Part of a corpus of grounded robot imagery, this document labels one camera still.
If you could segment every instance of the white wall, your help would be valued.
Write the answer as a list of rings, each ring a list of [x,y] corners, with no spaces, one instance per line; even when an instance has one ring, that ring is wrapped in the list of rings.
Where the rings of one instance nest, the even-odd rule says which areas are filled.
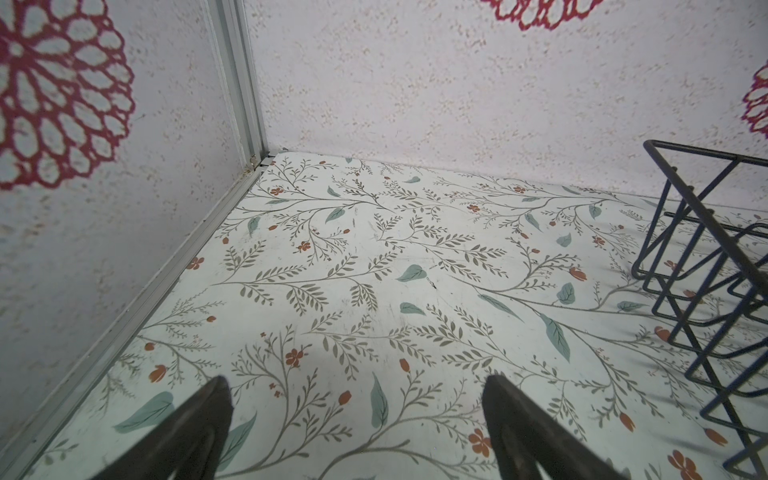
[[[52,2],[61,9],[69,3]],[[98,4],[84,0],[80,8]],[[67,18],[56,20],[51,12],[49,26],[58,22],[58,31],[67,31]],[[124,85],[135,103],[111,161],[56,188],[13,185],[14,165],[0,169],[2,180],[10,180],[0,190],[0,446],[244,169],[202,4],[109,1],[106,15],[124,38],[121,51],[134,74]],[[15,17],[23,18],[18,11]],[[104,18],[94,21],[106,28],[99,23]],[[60,55],[62,64],[75,43]],[[112,54],[119,60],[119,51]],[[0,98],[9,95],[19,106],[22,93],[9,88]],[[73,101],[68,96],[62,108]],[[35,117],[3,110],[6,125],[14,116]],[[2,152],[16,151],[9,128]]]
[[[246,4],[272,149],[646,195],[662,187],[648,138],[768,156],[768,127],[741,119],[765,0],[565,0],[552,29],[481,0]],[[712,200],[759,207],[766,180],[744,168]]]

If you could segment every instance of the floral wallpaper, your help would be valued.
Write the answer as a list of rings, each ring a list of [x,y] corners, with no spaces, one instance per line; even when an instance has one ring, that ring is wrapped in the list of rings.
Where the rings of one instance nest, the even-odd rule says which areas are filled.
[[[0,189],[55,188],[112,161],[136,105],[107,5],[10,2],[0,35]]]
[[[0,449],[243,174],[208,8],[0,2]]]
[[[225,375],[235,412],[218,478],[497,478],[479,401],[501,373],[628,478],[731,478],[720,464],[740,442],[698,416],[713,392],[683,377],[691,354],[666,343],[673,323],[629,273],[654,209],[583,187],[280,154],[29,475],[93,475]],[[695,315],[729,305],[712,294]],[[765,332],[741,323],[734,335]],[[733,378],[741,361],[716,365]]]
[[[768,150],[764,0],[244,4],[275,151],[654,196],[649,138]],[[675,161],[698,189],[723,168]],[[767,185],[740,165],[710,201],[760,209]]]
[[[762,132],[768,138],[768,62],[755,72],[752,89],[744,95],[746,111],[742,117],[753,132]]]

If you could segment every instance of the floral patterned floor mat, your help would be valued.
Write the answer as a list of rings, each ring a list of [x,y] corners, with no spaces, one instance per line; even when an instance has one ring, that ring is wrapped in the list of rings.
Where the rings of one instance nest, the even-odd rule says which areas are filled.
[[[629,274],[654,208],[280,154],[29,475],[93,475],[221,374],[235,411],[218,478],[498,478],[479,397],[500,372],[628,478],[730,478],[739,439],[699,417],[713,393],[683,377],[691,354]],[[700,318],[727,308],[711,297]],[[739,408],[768,422],[764,400]]]

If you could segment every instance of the orange flower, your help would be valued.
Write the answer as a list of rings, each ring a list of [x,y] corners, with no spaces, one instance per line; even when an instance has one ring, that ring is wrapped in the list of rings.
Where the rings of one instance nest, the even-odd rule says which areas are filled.
[[[712,429],[704,429],[704,433],[707,435],[707,437],[709,437],[710,440],[717,443],[721,447],[728,443],[725,437]]]
[[[629,415],[622,412],[619,415],[619,420],[621,420],[621,423],[623,423],[624,426],[627,427],[627,430],[629,430],[630,432],[634,432],[634,422],[632,422],[632,419],[629,418]]]
[[[187,265],[187,270],[197,270],[200,268],[200,264],[205,261],[205,258],[200,257],[194,257],[189,265]]]
[[[168,371],[168,369],[165,368],[165,365],[154,366],[154,370],[149,374],[149,381],[152,383],[160,382],[165,376],[166,371]]]
[[[349,399],[352,398],[352,394],[349,393],[349,390],[339,395],[339,405],[345,405]]]
[[[571,274],[572,277],[574,277],[576,280],[580,282],[584,282],[587,279],[587,274],[582,272],[575,266],[572,266],[568,272]]]
[[[701,480],[701,475],[696,472],[694,461],[684,457],[679,451],[674,450],[672,455],[667,455],[667,460],[670,461],[673,467],[680,470],[680,477],[683,480]]]
[[[299,368],[299,360],[301,360],[303,357],[304,357],[304,349],[301,349],[298,351],[296,349],[293,349],[290,352],[286,353],[286,365]]]
[[[472,443],[472,451],[477,454],[482,453],[486,458],[490,455],[491,439],[486,438],[480,429],[475,429],[475,433],[469,434],[469,441]]]
[[[664,328],[661,328],[660,326],[657,326],[654,328],[654,333],[656,333],[656,336],[662,339],[664,342],[668,341],[670,338],[670,331]]]

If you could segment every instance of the floral floor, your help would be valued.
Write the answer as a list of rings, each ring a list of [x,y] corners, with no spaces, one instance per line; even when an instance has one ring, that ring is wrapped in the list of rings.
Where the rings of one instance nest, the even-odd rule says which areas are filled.
[[[29,475],[93,475],[222,374],[236,406],[218,478],[498,478],[479,396],[502,372],[626,476],[730,478],[720,464],[740,442],[699,418],[713,393],[683,378],[691,355],[664,342],[672,323],[629,275],[653,211],[281,154]],[[740,408],[768,417],[764,400]]]

